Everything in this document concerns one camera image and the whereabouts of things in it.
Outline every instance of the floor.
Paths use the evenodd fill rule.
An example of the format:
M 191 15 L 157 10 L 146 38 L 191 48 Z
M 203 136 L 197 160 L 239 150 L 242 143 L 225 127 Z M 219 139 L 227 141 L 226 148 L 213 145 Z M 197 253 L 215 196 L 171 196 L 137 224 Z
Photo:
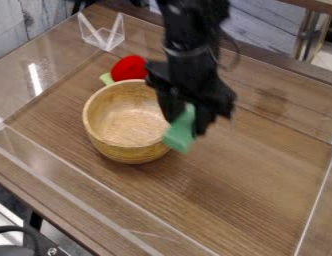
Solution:
M 312 61 L 312 64 L 332 70 L 332 43 L 325 42 L 321 51 Z

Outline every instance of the wooden tabletop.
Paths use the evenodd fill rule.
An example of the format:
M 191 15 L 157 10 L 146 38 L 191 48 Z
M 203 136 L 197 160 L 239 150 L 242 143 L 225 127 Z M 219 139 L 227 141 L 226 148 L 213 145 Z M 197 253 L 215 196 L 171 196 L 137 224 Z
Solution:
M 332 0 L 278 0 L 278 1 L 301 6 L 314 12 L 321 12 L 332 15 Z
M 94 5 L 85 14 L 102 27 L 117 12 Z M 313 253 L 302 255 L 326 255 L 330 183 L 321 198 L 329 210 L 320 205 L 300 242 L 332 161 L 332 86 L 242 56 L 221 72 L 239 96 L 233 129 L 219 120 L 189 155 L 118 164 L 91 146 L 83 105 L 122 57 L 165 58 L 159 26 L 125 16 L 125 29 L 122 45 L 111 53 L 82 48 L 79 65 L 7 119 L 0 183 L 98 255 L 293 255 L 298 246 Z M 75 48 L 78 37 L 72 17 L 11 58 L 48 39 L 55 50 Z

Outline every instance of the red object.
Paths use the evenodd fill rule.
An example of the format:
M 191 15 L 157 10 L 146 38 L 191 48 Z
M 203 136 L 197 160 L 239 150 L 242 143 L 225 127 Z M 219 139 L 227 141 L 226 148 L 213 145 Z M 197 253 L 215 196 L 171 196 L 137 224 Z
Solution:
M 129 79 L 145 79 L 147 76 L 145 65 L 146 60 L 139 56 L 123 58 L 111 70 L 113 80 L 118 82 Z

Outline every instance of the clear plastic piece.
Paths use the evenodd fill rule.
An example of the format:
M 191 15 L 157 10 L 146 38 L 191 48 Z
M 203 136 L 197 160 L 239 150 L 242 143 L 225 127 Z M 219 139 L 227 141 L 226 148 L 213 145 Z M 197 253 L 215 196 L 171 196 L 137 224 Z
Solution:
M 110 52 L 125 41 L 123 15 L 118 13 L 111 30 L 95 29 L 86 16 L 78 14 L 82 38 L 86 43 Z

